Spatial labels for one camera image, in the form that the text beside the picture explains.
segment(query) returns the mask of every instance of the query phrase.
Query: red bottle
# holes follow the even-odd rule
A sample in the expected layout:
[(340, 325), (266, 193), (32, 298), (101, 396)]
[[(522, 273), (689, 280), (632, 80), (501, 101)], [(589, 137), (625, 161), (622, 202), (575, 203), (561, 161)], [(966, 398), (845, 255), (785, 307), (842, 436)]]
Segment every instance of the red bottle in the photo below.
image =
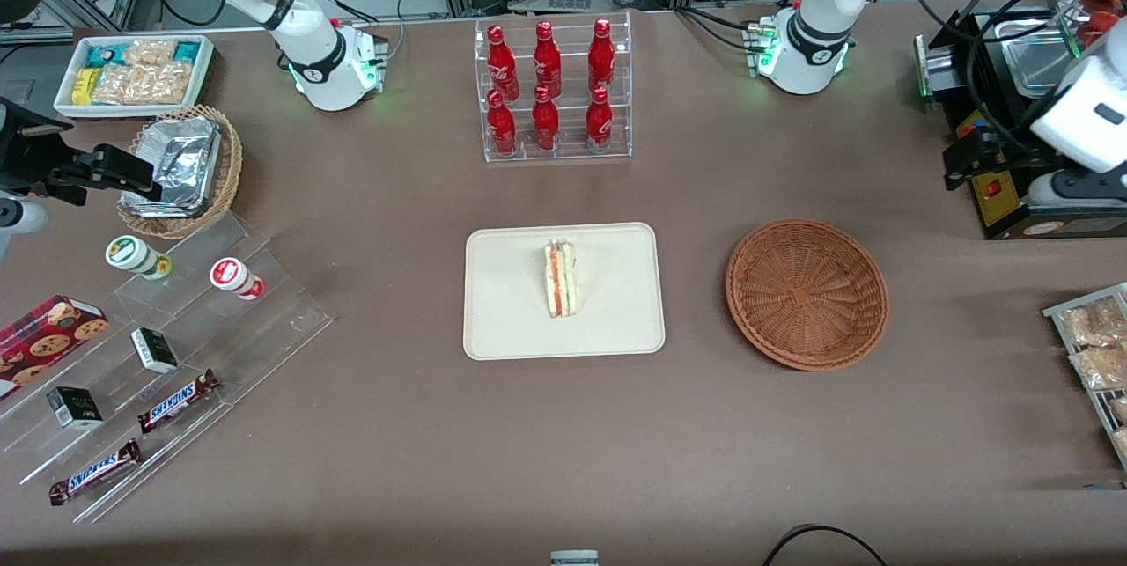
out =
[(556, 150), (560, 135), (560, 114), (552, 103), (547, 85), (536, 87), (536, 105), (532, 107), (532, 122), (536, 126), (536, 145), (544, 152)]
[(513, 50), (505, 44), (505, 32), (491, 25), (486, 35), (489, 37), (489, 77), (494, 80), (494, 88), (505, 94), (506, 101), (516, 101), (521, 97), (521, 85), (516, 81)]
[(494, 140), (494, 148), (502, 157), (516, 154), (516, 122), (513, 121), (513, 113), (505, 106), (505, 97), (497, 89), (489, 89), (486, 96), (489, 101), (489, 113), (486, 120), (489, 122), (489, 135)]
[(591, 92), (598, 87), (611, 87), (614, 81), (614, 44), (611, 42), (611, 21), (595, 20), (595, 39), (587, 52), (587, 86)]
[(611, 120), (614, 113), (606, 104), (606, 87), (598, 87), (591, 94), (587, 107), (587, 150), (602, 154), (611, 148)]
[(564, 92), (564, 71), (560, 63), (560, 47), (552, 38), (552, 24), (543, 20), (536, 24), (536, 51), (532, 53), (536, 65), (536, 83), (548, 87), (553, 98)]

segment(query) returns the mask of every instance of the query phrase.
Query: snickers bar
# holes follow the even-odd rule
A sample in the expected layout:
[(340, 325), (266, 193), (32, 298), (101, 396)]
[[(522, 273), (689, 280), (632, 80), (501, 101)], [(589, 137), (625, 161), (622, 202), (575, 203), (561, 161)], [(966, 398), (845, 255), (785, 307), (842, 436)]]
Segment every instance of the snickers bar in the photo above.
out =
[(51, 485), (51, 506), (68, 502), (82, 489), (133, 462), (141, 462), (141, 446), (131, 439), (124, 448), (87, 467), (81, 474), (76, 474), (70, 480), (60, 480)]
[(137, 416), (137, 421), (141, 423), (141, 433), (152, 432), (160, 422), (171, 418), (181, 409), (193, 405), (196, 399), (216, 386), (219, 386), (219, 379), (215, 379), (215, 373), (208, 368), (206, 372), (194, 378), (192, 383), (180, 388), (172, 397), (166, 398), (157, 407)]

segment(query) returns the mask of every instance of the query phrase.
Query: tabletop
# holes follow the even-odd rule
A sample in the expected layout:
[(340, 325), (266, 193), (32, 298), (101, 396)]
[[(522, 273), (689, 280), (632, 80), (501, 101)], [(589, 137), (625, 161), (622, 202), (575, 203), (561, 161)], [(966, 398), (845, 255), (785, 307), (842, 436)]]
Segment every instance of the tabletop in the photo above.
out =
[[(811, 522), (889, 563), (1121, 558), (1127, 501), (1081, 489), (1121, 472), (1039, 310), (1127, 280), (1124, 241), (982, 240), (916, 92), (924, 14), (872, 6), (813, 97), (749, 79), (676, 15), (631, 20), (635, 156), (568, 167), (482, 160), (472, 21), (409, 26), (387, 91), (335, 114), (294, 91), (266, 33), (212, 34), (203, 101), (245, 149), (234, 211), (337, 320), (97, 524), (0, 459), (5, 563), (529, 565), (596, 548), (606, 566), (756, 564)], [(137, 129), (66, 138), (125, 145)], [(101, 260), (124, 232), (114, 198), (50, 203), (50, 228), (12, 241), (0, 322), (124, 281)], [(887, 281), (888, 330), (850, 369), (782, 368), (728, 316), (731, 249), (787, 216), (852, 235)], [(628, 221), (657, 236), (659, 352), (465, 356), (472, 232)], [(795, 545), (788, 564), (867, 558)]]

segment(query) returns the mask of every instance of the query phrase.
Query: brown wicker basket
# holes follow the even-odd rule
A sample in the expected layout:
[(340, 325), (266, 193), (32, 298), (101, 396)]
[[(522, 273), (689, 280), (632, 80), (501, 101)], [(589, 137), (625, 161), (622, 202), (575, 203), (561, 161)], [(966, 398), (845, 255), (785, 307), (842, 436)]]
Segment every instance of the brown wicker basket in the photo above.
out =
[(763, 354), (799, 370), (852, 365), (885, 333), (888, 291), (853, 238), (818, 221), (783, 219), (736, 246), (728, 310)]
[[(117, 205), (117, 213), (125, 221), (130, 229), (147, 236), (157, 236), (168, 240), (179, 240), (193, 231), (199, 229), (207, 221), (231, 209), (234, 201), (234, 193), (239, 189), (239, 173), (242, 171), (242, 142), (239, 141), (239, 133), (234, 132), (231, 122), (210, 106), (193, 106), (174, 110), (157, 117), (159, 121), (187, 120), (189, 117), (208, 117), (223, 129), (223, 140), (220, 143), (219, 160), (215, 166), (215, 177), (212, 182), (211, 205), (203, 215), (194, 219), (142, 219), (134, 216), (121, 205)], [(141, 133), (133, 138), (130, 152), (137, 151), (141, 141)]]

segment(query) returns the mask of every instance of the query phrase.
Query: small black box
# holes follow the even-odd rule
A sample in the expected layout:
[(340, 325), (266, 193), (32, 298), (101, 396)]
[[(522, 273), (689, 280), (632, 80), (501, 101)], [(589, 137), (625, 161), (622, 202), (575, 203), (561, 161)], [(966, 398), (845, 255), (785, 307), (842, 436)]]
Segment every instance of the small black box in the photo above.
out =
[(101, 425), (101, 413), (89, 390), (60, 386), (47, 392), (47, 403), (59, 425), (71, 430), (94, 430)]
[(151, 328), (139, 328), (130, 334), (133, 338), (133, 350), (136, 350), (141, 357), (141, 365), (161, 374), (176, 372), (179, 362), (172, 354), (172, 346), (168, 345), (165, 336)]

